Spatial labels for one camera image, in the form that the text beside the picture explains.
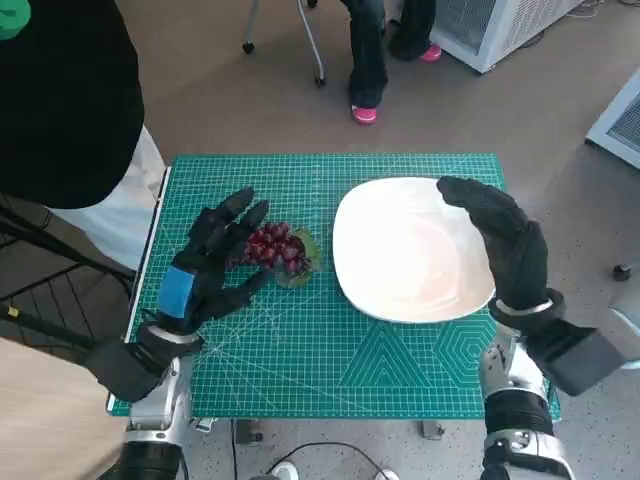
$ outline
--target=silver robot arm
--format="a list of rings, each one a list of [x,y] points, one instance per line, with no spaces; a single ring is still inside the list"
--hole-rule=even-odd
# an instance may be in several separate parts
[[[487,420],[482,480],[575,480],[553,433],[544,375],[517,331],[498,324],[479,377]]]

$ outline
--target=chair leg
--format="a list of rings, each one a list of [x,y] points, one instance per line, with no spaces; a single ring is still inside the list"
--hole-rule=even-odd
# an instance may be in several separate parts
[[[253,3],[251,4],[251,11],[249,12],[249,19],[247,20],[247,26],[244,29],[244,43],[242,44],[242,49],[247,55],[252,53],[255,48],[251,40],[253,38],[253,24],[255,23],[259,6],[260,0],[253,0]]]
[[[307,31],[307,37],[309,37],[309,42],[311,43],[311,49],[313,50],[313,55],[316,59],[316,64],[318,66],[318,74],[316,76],[316,85],[318,87],[323,87],[326,82],[326,77],[324,73],[324,63],[322,62],[322,58],[320,57],[320,52],[318,51],[318,47],[316,46],[316,42],[313,38],[313,33],[311,32],[311,27],[309,26],[309,22],[307,21],[307,15],[304,12],[304,6],[302,5],[302,0],[297,0],[297,2],[298,2],[298,13],[300,14],[300,18],[302,19],[304,28]]]

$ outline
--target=floor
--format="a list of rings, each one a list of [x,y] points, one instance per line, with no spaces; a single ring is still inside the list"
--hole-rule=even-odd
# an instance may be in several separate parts
[[[256,52],[247,57],[240,44],[248,0],[225,2],[224,10],[210,0],[119,1],[140,55],[146,123],[166,160],[178,153],[496,152],[510,192],[542,223],[550,281],[565,293],[569,318],[606,326],[616,288],[610,267],[640,253],[640,172],[583,140],[640,64],[640,9],[610,0],[592,19],[566,18],[482,77],[448,56],[429,66],[390,59],[379,122],[363,128],[347,105],[344,8],[321,0],[310,15],[329,75],[319,90],[293,2],[264,3]],[[625,372],[580,398],[562,398],[557,431],[579,478],[637,478],[638,398],[638,376]],[[358,445],[403,480],[478,478],[483,425],[444,426],[443,440],[431,442],[412,422],[265,421],[264,443],[238,449],[239,478],[317,440]],[[230,453],[226,421],[208,436],[193,432],[191,477],[231,478]],[[374,473],[353,452],[333,447],[294,461],[304,479]]]

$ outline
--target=robot wrist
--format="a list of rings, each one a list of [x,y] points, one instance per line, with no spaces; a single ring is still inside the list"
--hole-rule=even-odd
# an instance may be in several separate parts
[[[548,288],[547,298],[546,302],[526,310],[515,310],[502,300],[493,298],[489,302],[489,312],[496,322],[527,336],[564,316],[563,295],[557,290]]]

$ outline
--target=bunch of grapes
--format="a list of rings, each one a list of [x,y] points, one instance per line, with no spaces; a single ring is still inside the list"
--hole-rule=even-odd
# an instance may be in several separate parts
[[[291,227],[284,222],[266,223],[252,233],[242,258],[234,263],[278,269],[289,275],[302,275],[311,265],[304,244],[291,234]]]

